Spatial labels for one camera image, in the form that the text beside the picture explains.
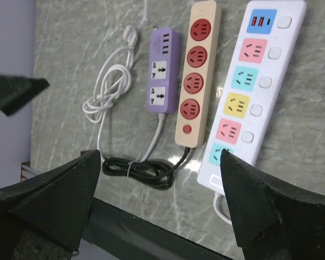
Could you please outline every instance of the floor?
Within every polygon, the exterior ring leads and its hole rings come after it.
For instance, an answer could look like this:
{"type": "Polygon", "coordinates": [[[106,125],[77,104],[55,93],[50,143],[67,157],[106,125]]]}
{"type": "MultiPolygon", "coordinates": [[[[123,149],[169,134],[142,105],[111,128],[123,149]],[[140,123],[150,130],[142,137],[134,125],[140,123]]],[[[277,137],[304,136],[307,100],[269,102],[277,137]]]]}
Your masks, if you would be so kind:
{"type": "MultiPolygon", "coordinates": [[[[223,9],[207,133],[248,1],[217,0],[223,9]]],[[[135,158],[147,149],[157,126],[145,109],[148,46],[153,26],[182,33],[184,59],[191,0],[37,1],[35,76],[51,87],[34,101],[31,164],[57,167],[96,148],[99,125],[82,104],[92,94],[106,58],[125,44],[124,27],[140,30],[133,88],[115,103],[103,131],[106,155],[135,158]]],[[[307,0],[308,11],[292,55],[256,166],[299,187],[325,194],[325,0],[307,0]]],[[[151,158],[172,163],[183,148],[174,143],[177,115],[168,116],[151,158]]],[[[243,259],[231,226],[212,207],[213,192],[197,172],[205,145],[195,149],[174,186],[156,191],[127,178],[101,174],[96,197],[233,259],[243,259]]]]}

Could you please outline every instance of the bundled black cable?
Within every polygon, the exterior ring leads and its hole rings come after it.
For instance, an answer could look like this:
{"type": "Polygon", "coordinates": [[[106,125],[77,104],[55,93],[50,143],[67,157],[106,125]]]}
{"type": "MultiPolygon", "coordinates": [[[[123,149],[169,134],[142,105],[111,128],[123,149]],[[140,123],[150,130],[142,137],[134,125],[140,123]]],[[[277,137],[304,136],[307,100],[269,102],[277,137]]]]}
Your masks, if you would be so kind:
{"type": "Polygon", "coordinates": [[[173,184],[175,170],[189,153],[190,148],[185,147],[183,156],[174,166],[157,160],[132,163],[130,160],[117,157],[105,158],[102,172],[108,176],[130,177],[157,190],[167,190],[173,184]]]}

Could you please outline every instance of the marble tabletop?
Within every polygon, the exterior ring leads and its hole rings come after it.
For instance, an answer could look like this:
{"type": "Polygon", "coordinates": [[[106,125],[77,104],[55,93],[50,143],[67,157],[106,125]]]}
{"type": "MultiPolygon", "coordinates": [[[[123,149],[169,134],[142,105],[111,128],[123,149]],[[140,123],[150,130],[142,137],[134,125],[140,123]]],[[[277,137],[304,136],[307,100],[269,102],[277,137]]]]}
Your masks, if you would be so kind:
{"type": "MultiPolygon", "coordinates": [[[[92,94],[107,57],[126,43],[126,25],[139,28],[133,86],[115,103],[103,130],[106,155],[135,158],[147,149],[157,116],[145,109],[150,33],[154,25],[182,33],[184,59],[191,0],[38,0],[35,76],[51,87],[34,101],[31,165],[60,166],[96,148],[99,125],[88,122],[83,102],[92,94]]],[[[217,0],[223,9],[207,121],[221,96],[246,0],[217,0]]],[[[308,11],[256,166],[299,187],[325,194],[325,0],[307,0],[308,11]]],[[[151,155],[175,163],[176,114],[151,155]]],[[[213,192],[197,173],[205,145],[179,169],[173,187],[156,191],[124,177],[100,175],[96,197],[233,259],[243,259],[233,229],[215,214],[213,192]]]]}

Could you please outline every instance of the beige power strip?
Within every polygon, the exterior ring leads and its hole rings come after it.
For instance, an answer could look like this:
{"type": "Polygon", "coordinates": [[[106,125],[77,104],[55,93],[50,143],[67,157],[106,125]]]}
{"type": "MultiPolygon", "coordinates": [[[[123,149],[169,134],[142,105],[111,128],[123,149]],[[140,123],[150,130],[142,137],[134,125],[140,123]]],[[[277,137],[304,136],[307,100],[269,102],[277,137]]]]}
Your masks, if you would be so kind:
{"type": "Polygon", "coordinates": [[[191,8],[175,130],[178,145],[194,148],[204,142],[221,15],[214,0],[191,8]]]}

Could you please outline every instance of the yellow outlet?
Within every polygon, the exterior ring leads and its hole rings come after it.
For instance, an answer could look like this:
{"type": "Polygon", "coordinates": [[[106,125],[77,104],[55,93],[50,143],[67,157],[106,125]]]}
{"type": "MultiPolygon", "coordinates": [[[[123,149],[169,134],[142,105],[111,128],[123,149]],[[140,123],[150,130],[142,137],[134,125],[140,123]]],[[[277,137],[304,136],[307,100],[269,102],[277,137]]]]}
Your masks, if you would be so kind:
{"type": "Polygon", "coordinates": [[[244,118],[250,98],[244,95],[229,93],[226,99],[224,113],[237,118],[244,118]]]}

